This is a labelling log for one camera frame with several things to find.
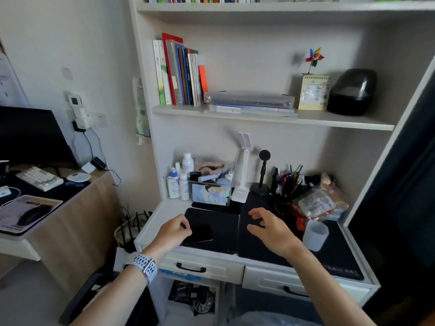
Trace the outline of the person's right hand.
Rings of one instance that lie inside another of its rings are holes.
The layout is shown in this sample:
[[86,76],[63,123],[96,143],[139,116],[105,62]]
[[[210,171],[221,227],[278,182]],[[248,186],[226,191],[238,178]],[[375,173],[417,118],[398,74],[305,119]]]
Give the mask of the person's right hand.
[[254,208],[248,212],[254,220],[260,220],[260,227],[269,231],[267,239],[260,239],[276,255],[291,262],[303,248],[302,241],[288,228],[283,220],[264,208]]

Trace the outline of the person's left hand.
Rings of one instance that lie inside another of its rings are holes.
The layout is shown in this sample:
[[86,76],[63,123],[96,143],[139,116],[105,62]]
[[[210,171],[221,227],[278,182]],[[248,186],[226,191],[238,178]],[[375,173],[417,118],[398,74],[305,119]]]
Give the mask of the person's left hand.
[[145,255],[154,260],[162,259],[172,249],[180,246],[188,235],[181,235],[179,225],[178,216],[164,223],[155,239],[146,248]]

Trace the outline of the black smartphone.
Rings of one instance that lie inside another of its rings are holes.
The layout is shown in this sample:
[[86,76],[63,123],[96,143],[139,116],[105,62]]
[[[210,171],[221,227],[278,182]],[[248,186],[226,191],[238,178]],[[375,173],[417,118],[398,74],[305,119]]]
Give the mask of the black smartphone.
[[213,240],[212,228],[208,224],[192,225],[191,230],[192,234],[182,241],[182,246],[199,244]]

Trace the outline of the person's right forearm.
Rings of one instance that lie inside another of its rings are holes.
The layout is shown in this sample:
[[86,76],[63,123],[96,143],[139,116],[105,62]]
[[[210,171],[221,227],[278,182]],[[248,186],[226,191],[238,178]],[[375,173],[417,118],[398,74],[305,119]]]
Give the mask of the person's right forearm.
[[325,326],[377,326],[303,245],[293,249],[287,261],[296,270]]

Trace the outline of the black square mouse pad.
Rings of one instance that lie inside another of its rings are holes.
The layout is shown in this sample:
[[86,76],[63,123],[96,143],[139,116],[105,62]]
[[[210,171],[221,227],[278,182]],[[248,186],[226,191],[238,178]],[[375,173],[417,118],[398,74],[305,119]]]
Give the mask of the black square mouse pad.
[[184,215],[189,221],[190,227],[192,225],[208,224],[213,232],[212,241],[184,247],[226,254],[236,253],[239,215],[196,208],[188,208]]

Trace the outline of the small white bottle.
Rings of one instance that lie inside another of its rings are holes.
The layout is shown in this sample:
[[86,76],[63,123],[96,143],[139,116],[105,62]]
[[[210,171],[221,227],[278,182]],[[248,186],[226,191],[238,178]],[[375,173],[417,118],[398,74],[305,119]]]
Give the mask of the small white bottle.
[[179,191],[180,191],[180,198],[182,201],[188,201],[190,198],[189,195],[189,181],[188,181],[188,175],[186,173],[182,173],[180,175],[179,179]]

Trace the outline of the clear plastic organizer box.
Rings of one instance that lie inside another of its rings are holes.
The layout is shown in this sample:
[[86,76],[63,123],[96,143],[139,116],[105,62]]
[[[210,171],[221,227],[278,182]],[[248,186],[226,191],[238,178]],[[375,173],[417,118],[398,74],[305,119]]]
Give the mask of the clear plastic organizer box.
[[[228,206],[231,199],[235,166],[235,162],[195,159],[194,171],[188,175],[189,200],[203,204]],[[183,169],[179,169],[179,166],[176,169],[180,176]]]

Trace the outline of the white band smartwatch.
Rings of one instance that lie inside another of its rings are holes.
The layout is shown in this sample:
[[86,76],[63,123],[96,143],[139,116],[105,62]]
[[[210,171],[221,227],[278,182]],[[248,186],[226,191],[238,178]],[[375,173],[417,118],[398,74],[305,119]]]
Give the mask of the white band smartwatch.
[[142,253],[130,254],[129,260],[125,264],[125,267],[128,265],[133,265],[141,271],[147,281],[147,286],[153,282],[158,274],[158,267],[155,263],[155,260]]

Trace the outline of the black router with antennas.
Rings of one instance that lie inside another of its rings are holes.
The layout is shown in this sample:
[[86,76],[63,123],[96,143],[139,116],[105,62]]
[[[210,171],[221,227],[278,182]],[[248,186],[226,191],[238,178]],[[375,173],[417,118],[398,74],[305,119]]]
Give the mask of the black router with antennas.
[[119,219],[118,228],[114,231],[114,238],[118,247],[123,248],[127,253],[133,253],[136,251],[134,240],[138,237],[153,212],[136,212],[135,216],[132,216],[123,206],[121,211],[122,216]]

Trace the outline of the translucent white cup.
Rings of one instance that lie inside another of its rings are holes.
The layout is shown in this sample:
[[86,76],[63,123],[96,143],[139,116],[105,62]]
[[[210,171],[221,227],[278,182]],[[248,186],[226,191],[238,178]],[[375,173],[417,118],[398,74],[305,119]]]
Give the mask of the translucent white cup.
[[312,252],[318,252],[322,249],[326,239],[329,236],[329,228],[326,224],[318,220],[309,220],[303,235],[303,245]]

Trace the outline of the white phone stand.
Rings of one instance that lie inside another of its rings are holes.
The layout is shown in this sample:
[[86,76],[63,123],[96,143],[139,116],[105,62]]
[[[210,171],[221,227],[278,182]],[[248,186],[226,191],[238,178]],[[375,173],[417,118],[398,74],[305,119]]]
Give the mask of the white phone stand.
[[240,183],[235,187],[231,194],[231,201],[245,203],[249,194],[249,188],[246,186],[247,179],[247,168],[249,162],[249,155],[253,151],[253,146],[251,144],[250,136],[245,132],[238,132],[237,137],[241,143],[241,149],[243,151],[242,160],[242,172],[240,177]]

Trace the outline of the large black desk mat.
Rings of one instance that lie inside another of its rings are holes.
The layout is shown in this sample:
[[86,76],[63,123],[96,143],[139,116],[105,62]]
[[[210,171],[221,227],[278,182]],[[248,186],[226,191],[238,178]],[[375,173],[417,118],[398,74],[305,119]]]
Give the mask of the large black desk mat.
[[[253,220],[248,215],[248,212],[253,208],[263,207],[282,219],[293,234],[301,240],[304,232],[297,229],[297,218],[292,214],[291,203],[286,197],[276,197],[273,195],[261,197],[250,193],[244,204],[232,201],[230,207],[231,211],[237,211],[240,215],[237,247],[239,257],[291,267],[291,264],[284,258],[270,252],[260,239],[250,234],[247,230],[248,224],[257,225],[259,223],[259,221]],[[322,248],[318,252],[313,252],[313,254],[331,275],[353,280],[363,280],[362,271],[338,223],[326,220],[323,224],[328,227],[329,235]]]

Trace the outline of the hanging green white plastic bag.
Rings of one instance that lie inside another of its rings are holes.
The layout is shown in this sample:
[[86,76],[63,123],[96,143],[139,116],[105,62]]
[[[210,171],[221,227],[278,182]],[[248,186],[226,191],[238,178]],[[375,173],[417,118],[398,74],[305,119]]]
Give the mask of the hanging green white plastic bag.
[[144,87],[142,80],[139,77],[134,76],[132,78],[133,85],[133,99],[135,106],[135,130],[138,137],[138,145],[144,145],[145,138],[150,138],[150,126],[147,114],[147,108],[144,96]]

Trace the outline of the white stacked plug adapters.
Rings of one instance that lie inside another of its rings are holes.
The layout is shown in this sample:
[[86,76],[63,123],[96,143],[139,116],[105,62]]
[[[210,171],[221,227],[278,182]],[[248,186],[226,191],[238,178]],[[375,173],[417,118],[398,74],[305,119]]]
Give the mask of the white stacked plug adapters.
[[83,105],[82,99],[77,94],[68,94],[69,103],[73,109],[74,121],[79,131],[91,129],[91,119]]

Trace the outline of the white wall outlet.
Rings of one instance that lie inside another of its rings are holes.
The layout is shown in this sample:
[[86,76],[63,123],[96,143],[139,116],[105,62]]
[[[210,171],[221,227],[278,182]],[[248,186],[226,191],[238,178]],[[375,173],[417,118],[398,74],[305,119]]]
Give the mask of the white wall outlet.
[[108,119],[107,115],[104,113],[87,112],[89,117],[90,125],[92,128],[107,128]]

